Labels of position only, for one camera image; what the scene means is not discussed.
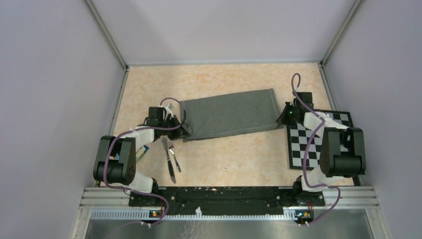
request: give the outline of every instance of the silverware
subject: silverware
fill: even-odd
[[[182,172],[182,170],[180,169],[179,163],[177,162],[177,159],[176,159],[176,155],[174,154],[174,146],[173,146],[172,142],[170,142],[170,145],[169,145],[169,151],[172,153],[172,155],[173,155],[173,157],[174,157],[174,161],[175,161],[175,163],[176,163],[176,168],[177,168],[177,171],[178,171],[179,173],[181,173],[181,172]]]
[[[172,179],[173,183],[176,183],[176,176],[174,175],[173,165],[171,163],[170,155],[169,155],[169,151],[168,151],[167,139],[163,138],[161,140],[161,142],[163,143],[164,149],[166,150],[167,165],[169,166],[170,178]]]

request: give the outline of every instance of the white wall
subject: white wall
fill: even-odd
[[[394,238],[421,238],[422,1],[366,1],[328,64],[365,134],[367,170]]]
[[[94,0],[129,65],[319,61],[354,0]]]
[[[2,0],[0,22],[0,238],[68,238],[122,70],[81,0]]]

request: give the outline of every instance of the beige table surface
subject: beige table surface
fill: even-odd
[[[300,91],[313,93],[315,108],[330,110],[316,63],[131,67],[114,134],[142,123],[148,108],[165,97],[191,100],[273,88],[282,111],[284,102],[293,99],[290,80],[296,72],[302,76]],[[136,169],[160,186],[291,186],[302,174],[289,169],[285,128],[187,143],[175,140],[182,169],[178,173],[173,162],[177,184],[170,179],[161,141],[149,146]],[[338,184],[353,182],[345,179]]]

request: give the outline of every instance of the black and white checkered board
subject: black and white checkered board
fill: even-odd
[[[353,127],[352,117],[349,112],[340,111],[323,111],[315,110],[319,112],[327,113],[334,121],[344,124],[345,126]],[[289,145],[289,163],[291,169],[302,169],[302,160],[305,154],[306,144],[312,134],[312,130],[309,130],[303,125],[297,125],[297,128],[287,127],[287,141]],[[309,156],[307,161],[307,169],[312,170],[319,165],[319,155],[321,152],[322,138],[315,135],[312,140],[312,144],[309,147]],[[341,147],[341,152],[347,152],[347,148]]]

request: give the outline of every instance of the gray towel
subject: gray towel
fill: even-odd
[[[193,139],[218,138],[282,128],[274,90],[248,91],[183,101]]]

